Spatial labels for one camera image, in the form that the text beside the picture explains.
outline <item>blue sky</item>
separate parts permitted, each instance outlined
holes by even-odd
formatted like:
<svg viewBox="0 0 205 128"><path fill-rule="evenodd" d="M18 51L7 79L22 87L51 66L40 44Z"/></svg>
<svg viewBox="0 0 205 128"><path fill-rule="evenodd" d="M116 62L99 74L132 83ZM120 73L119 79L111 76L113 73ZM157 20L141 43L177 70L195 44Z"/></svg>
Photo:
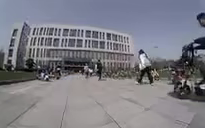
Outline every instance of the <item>blue sky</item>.
<svg viewBox="0 0 205 128"><path fill-rule="evenodd" d="M14 23L28 21L126 32L136 51L178 58L184 44L205 35L196 21L201 11L205 0L0 0L0 48L8 46Z"/></svg>

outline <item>large white building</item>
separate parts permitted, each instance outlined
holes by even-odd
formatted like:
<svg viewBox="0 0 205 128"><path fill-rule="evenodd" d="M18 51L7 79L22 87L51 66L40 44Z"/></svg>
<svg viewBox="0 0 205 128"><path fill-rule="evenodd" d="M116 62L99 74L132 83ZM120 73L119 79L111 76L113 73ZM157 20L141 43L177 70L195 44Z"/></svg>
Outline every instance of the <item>large white building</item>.
<svg viewBox="0 0 205 128"><path fill-rule="evenodd" d="M5 64L24 67L28 58L40 66L81 67L102 61L105 69L134 66L132 37L117 31L58 24L15 24Z"/></svg>

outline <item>concrete ground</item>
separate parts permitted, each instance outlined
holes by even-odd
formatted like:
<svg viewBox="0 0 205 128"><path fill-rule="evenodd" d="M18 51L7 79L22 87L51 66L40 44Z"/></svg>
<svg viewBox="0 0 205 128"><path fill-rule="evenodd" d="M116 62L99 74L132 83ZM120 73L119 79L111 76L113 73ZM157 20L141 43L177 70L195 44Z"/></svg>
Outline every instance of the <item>concrete ground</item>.
<svg viewBox="0 0 205 128"><path fill-rule="evenodd" d="M0 128L205 128L205 102L172 88L81 75L0 86Z"/></svg>

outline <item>green tree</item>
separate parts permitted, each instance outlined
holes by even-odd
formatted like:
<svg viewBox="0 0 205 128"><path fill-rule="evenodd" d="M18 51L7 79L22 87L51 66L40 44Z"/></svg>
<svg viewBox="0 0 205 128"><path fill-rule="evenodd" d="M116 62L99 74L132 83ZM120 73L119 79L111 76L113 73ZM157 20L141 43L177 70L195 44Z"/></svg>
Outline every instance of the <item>green tree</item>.
<svg viewBox="0 0 205 128"><path fill-rule="evenodd" d="M32 58L26 60L26 66L28 69L33 69L35 65L36 64Z"/></svg>

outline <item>dark pants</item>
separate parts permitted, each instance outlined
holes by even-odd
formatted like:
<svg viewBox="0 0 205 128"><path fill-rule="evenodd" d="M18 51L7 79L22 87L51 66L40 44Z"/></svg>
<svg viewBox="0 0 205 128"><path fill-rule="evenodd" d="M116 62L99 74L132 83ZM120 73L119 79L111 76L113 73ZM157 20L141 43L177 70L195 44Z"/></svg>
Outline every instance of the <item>dark pants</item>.
<svg viewBox="0 0 205 128"><path fill-rule="evenodd" d="M142 83L142 78L145 75L145 73L147 73L150 84L152 84L153 83L153 77L152 77L152 74L151 74L151 67L146 67L145 69L141 70L140 78L138 79L138 82Z"/></svg>
<svg viewBox="0 0 205 128"><path fill-rule="evenodd" d="M102 71L98 71L98 76L99 76L99 80L101 80L101 76L102 76Z"/></svg>

